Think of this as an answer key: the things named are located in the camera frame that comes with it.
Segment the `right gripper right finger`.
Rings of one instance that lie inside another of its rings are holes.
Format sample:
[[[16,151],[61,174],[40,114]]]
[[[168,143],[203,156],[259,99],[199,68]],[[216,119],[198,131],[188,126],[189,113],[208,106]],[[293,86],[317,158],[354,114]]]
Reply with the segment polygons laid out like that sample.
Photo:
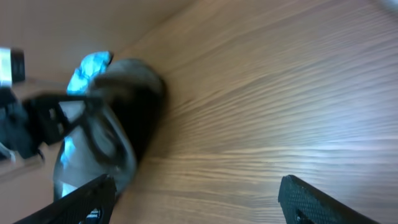
[[[378,224],[294,175],[282,178],[278,202],[287,224]]]

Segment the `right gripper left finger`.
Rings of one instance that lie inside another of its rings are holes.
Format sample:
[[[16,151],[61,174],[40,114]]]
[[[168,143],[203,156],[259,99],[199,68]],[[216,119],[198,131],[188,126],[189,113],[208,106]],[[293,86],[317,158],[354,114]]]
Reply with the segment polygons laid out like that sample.
[[[103,174],[16,224],[108,224],[115,203],[114,179]]]

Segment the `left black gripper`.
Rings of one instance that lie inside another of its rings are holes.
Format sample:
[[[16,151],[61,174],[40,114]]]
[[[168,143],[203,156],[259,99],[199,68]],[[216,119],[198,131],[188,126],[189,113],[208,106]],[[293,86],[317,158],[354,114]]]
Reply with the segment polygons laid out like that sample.
[[[105,108],[100,97],[63,94],[38,95],[22,105],[9,87],[1,87],[1,159],[14,159],[16,152],[23,159],[38,156],[40,144],[55,144],[81,126],[97,160],[115,165],[119,156],[100,151],[89,127]]]

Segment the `grey shorts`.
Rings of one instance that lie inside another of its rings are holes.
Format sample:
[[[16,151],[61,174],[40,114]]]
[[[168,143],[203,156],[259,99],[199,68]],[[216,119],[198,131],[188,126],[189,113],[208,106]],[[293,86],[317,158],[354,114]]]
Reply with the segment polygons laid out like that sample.
[[[85,91],[104,106],[62,142],[53,170],[53,199],[59,200],[103,174],[114,178],[119,197],[136,175],[158,125],[165,82],[144,61],[115,61]]]

